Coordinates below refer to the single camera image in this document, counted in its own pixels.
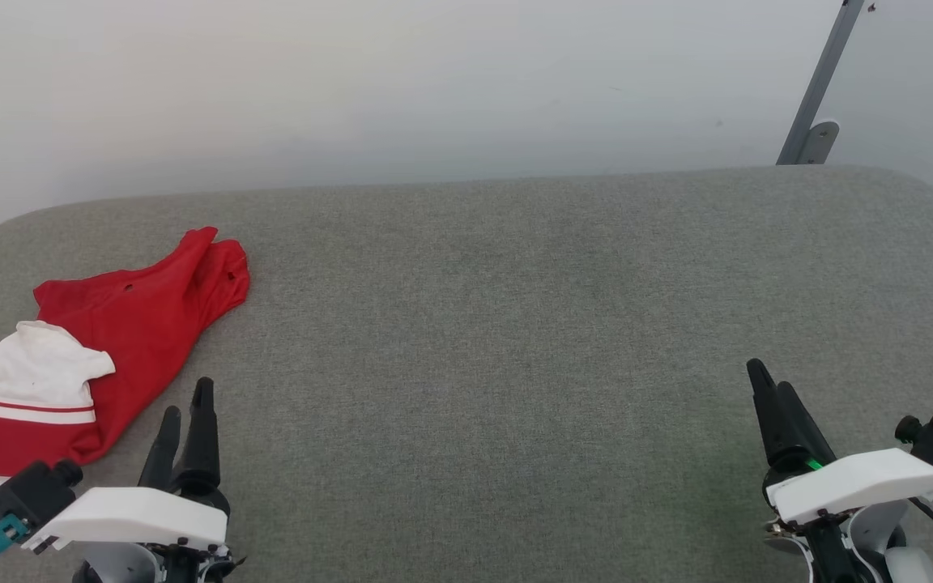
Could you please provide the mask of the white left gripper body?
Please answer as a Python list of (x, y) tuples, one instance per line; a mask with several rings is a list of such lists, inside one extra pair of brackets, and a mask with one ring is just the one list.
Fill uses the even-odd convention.
[(173, 479), (169, 490), (90, 488), (23, 547), (80, 547), (70, 583), (225, 583), (237, 559), (219, 486), (207, 494), (181, 493)]

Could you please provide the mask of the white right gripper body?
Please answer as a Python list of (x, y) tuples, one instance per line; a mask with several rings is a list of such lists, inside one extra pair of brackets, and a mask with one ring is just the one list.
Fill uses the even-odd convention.
[(899, 448), (842, 457), (764, 487), (767, 545), (799, 555), (807, 583), (933, 583), (933, 560), (904, 539), (910, 507), (933, 520), (933, 465)]

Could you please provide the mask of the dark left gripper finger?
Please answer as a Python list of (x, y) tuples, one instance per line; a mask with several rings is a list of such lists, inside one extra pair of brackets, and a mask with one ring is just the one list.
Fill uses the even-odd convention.
[(173, 484), (184, 494), (207, 494), (221, 483), (214, 380), (197, 380), (189, 407), (185, 446), (173, 471)]
[(179, 440), (181, 440), (181, 410), (177, 406), (168, 406), (160, 421), (158, 435), (146, 455), (139, 476), (140, 487), (169, 490)]

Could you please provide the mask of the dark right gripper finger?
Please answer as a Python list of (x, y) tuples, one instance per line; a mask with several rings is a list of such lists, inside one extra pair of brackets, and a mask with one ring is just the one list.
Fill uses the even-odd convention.
[(780, 421), (775, 428), (775, 469), (813, 471), (837, 460), (818, 425), (789, 381), (777, 385)]
[(774, 467), (800, 450), (794, 409), (796, 392), (789, 381), (777, 383), (759, 359), (747, 362), (747, 372), (766, 461)]

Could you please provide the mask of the red basketball jersey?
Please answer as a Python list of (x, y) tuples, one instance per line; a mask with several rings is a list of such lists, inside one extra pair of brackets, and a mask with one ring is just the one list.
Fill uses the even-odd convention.
[(0, 484), (30, 462), (100, 460), (249, 291), (247, 253), (189, 230), (155, 265), (34, 288), (0, 340)]

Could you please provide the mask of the grey fabric sofa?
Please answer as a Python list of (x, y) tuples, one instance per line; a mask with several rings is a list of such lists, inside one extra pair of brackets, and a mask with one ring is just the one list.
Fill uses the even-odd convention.
[(0, 225), (0, 339), (203, 226), (248, 298), (84, 484), (214, 379), (231, 583), (796, 583), (747, 361), (840, 455), (933, 415), (933, 188), (863, 167), (60, 206)]

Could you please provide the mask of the grey metal bar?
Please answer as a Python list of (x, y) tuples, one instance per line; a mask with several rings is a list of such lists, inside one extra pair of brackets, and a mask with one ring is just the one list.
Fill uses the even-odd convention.
[(839, 1), (837, 18), (834, 19), (829, 37), (807, 83), (799, 110), (794, 114), (780, 155), (775, 162), (777, 166), (824, 164), (839, 137), (839, 122), (827, 118), (821, 120), (819, 113), (866, 0)]

